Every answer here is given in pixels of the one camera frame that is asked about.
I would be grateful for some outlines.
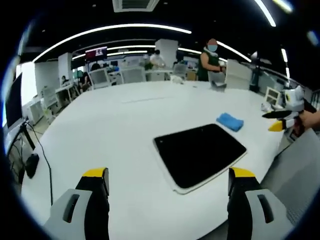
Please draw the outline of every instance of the tablet screen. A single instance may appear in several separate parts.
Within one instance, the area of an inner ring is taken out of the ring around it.
[[[191,188],[241,157],[247,149],[216,124],[209,124],[154,139],[175,183]]]

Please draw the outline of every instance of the blue cloth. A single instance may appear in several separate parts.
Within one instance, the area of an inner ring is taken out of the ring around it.
[[[228,113],[221,114],[216,121],[235,132],[238,132],[244,125],[243,120],[236,119]]]

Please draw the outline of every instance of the green top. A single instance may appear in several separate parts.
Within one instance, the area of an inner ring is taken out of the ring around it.
[[[210,52],[208,52],[208,51],[205,50],[205,49],[203,49],[203,51],[202,51],[201,54],[203,54],[203,53],[207,54],[207,56],[209,57],[208,63],[209,63],[210,65],[212,65],[212,66],[220,66],[218,54],[216,54],[216,53],[214,52],[214,54],[212,55]],[[208,80],[208,70],[205,69],[205,68],[202,66],[201,59],[199,59],[197,75],[198,75],[198,79],[199,79],[200,81],[209,81],[209,80]]]

